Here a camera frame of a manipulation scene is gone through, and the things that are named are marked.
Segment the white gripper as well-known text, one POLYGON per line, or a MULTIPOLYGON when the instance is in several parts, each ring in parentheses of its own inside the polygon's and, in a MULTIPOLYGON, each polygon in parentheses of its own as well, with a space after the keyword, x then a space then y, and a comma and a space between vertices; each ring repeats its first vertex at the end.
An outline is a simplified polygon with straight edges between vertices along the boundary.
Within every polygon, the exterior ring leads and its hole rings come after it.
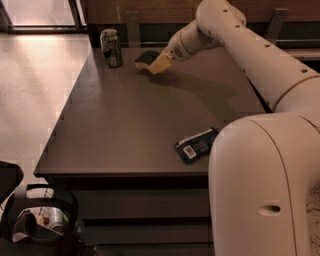
POLYGON ((172 59, 180 62, 187 59, 188 52, 184 48, 180 33, 176 33, 169 40, 168 45, 165 48, 165 52, 166 53, 161 53, 149 66, 148 70, 153 75, 163 73, 170 68, 173 64, 172 59))

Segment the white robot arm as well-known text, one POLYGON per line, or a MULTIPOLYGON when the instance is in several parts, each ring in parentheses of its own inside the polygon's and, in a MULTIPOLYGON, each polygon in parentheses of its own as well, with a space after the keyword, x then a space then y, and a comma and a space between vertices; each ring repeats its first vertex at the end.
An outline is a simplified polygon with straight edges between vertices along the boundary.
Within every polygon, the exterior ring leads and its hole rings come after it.
POLYGON ((271 111, 230 123, 212 146, 215 256, 319 256, 320 75, 248 29, 227 0, 202 0, 156 64, 216 45, 271 111))

